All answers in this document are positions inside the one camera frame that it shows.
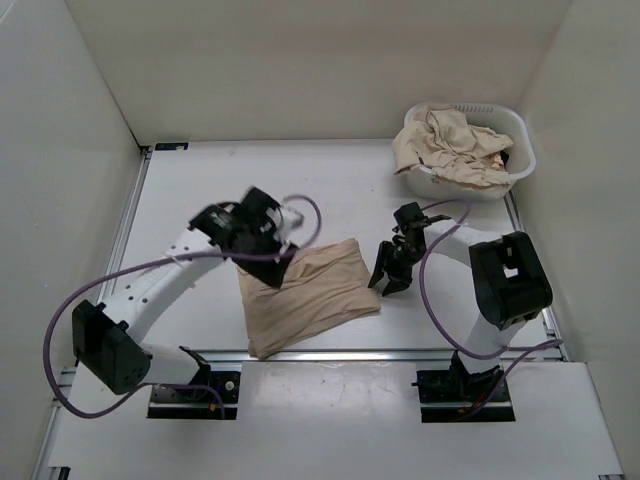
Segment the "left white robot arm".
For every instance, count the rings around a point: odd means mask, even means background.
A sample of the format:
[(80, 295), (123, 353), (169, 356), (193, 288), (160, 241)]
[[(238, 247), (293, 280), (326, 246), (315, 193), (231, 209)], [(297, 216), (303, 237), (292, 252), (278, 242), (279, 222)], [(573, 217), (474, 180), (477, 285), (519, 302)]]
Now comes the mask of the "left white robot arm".
[(252, 187), (238, 202), (212, 204), (196, 214), (166, 251), (98, 305), (84, 300), (72, 312), (76, 359), (116, 395), (144, 383), (174, 384), (188, 400), (206, 395), (203, 359), (187, 347), (146, 343), (161, 315), (187, 289), (226, 259), (262, 283), (278, 288), (297, 248), (288, 240), (304, 216)]

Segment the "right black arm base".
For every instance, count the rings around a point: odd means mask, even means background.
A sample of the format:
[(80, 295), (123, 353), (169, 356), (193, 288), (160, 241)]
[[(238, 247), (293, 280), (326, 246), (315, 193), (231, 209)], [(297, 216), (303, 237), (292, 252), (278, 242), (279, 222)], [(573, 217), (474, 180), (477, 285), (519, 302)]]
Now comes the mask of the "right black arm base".
[(469, 373), (455, 354), (447, 370), (418, 370), (422, 423), (505, 423), (516, 420), (504, 371)]

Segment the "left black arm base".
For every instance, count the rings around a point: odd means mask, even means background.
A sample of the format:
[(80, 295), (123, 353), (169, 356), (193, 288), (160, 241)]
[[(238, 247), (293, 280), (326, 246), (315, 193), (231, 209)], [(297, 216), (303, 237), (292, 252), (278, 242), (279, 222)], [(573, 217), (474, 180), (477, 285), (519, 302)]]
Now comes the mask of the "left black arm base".
[(148, 419), (162, 420), (235, 420), (238, 414), (241, 371), (219, 369), (205, 362), (192, 388), (161, 385), (151, 390)]

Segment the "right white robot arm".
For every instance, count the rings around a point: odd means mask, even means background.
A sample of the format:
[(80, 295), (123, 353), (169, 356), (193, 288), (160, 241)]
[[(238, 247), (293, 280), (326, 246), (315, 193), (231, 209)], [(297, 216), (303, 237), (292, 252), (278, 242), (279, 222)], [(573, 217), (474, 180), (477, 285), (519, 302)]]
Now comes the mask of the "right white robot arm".
[(403, 292), (412, 285), (413, 271), (426, 269), (430, 255), (444, 255), (470, 268), (479, 310), (463, 342), (433, 322), (455, 351), (447, 370), (420, 374), (421, 394), (429, 402), (486, 400), (504, 375), (502, 354), (553, 300), (530, 237), (474, 229), (445, 215), (429, 217), (416, 202), (401, 206), (394, 219), (393, 237), (378, 247), (370, 287), (382, 283), (385, 297)]

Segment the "beige trousers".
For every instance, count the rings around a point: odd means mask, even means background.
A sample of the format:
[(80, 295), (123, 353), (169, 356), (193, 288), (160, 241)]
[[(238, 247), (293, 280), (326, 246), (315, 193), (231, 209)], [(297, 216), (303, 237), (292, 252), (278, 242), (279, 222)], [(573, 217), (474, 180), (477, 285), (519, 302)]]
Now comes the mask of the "beige trousers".
[(279, 288), (237, 273), (248, 351), (258, 359), (381, 310), (354, 238), (296, 254)]

